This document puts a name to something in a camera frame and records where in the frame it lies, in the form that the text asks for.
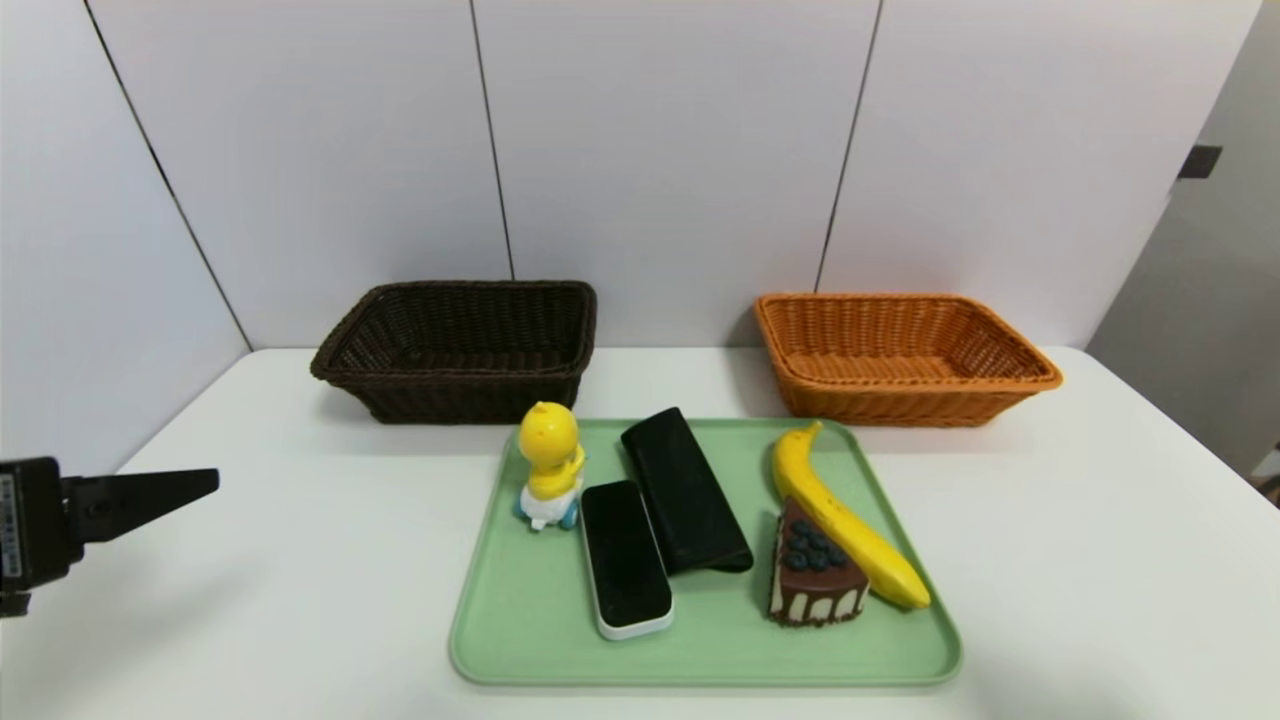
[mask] yellow banana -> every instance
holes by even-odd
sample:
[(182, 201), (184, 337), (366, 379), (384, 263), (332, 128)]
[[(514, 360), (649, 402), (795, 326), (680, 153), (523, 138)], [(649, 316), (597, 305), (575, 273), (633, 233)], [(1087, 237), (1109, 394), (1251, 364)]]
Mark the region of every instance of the yellow banana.
[(905, 607), (928, 607), (932, 598), (924, 580), (902, 555), (852, 510), (831, 495), (809, 465), (813, 438), (822, 430), (787, 430), (773, 446), (773, 484), (782, 500), (794, 497), (805, 512), (867, 573), (872, 591)]

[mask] duck toy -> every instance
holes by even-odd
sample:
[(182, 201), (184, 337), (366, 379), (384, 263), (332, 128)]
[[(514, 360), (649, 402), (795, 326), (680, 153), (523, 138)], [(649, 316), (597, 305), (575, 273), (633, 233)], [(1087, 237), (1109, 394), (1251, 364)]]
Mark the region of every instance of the duck toy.
[(577, 525), (586, 452), (577, 442), (577, 420), (558, 402), (539, 402), (520, 423), (520, 454), (529, 460), (529, 482), (516, 498), (516, 516), (540, 532)]

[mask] wicker basket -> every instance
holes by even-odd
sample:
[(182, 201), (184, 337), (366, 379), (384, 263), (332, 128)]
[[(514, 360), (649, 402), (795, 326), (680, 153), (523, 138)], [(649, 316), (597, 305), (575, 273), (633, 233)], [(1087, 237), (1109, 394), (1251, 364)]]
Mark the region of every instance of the wicker basket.
[(755, 315), (800, 416), (982, 425), (1062, 383), (995, 313), (954, 295), (765, 295)]
[(383, 423), (518, 423), (572, 406), (591, 360), (584, 282), (411, 282), (371, 290), (320, 346), (311, 374)]

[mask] toy duck head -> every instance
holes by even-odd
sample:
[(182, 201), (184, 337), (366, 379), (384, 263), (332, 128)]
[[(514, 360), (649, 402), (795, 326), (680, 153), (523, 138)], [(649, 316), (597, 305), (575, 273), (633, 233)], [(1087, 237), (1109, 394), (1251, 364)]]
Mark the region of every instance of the toy duck head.
[(520, 454), (534, 468), (552, 468), (577, 451), (577, 420), (558, 402), (539, 402), (520, 423)]

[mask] cake slice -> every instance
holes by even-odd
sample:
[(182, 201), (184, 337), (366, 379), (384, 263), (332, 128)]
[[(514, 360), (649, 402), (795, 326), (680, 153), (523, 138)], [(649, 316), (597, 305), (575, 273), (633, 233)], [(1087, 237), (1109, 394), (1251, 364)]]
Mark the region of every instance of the cake slice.
[(773, 552), (769, 618), (787, 626), (852, 620), (863, 611), (869, 582), (863, 569), (787, 498)]

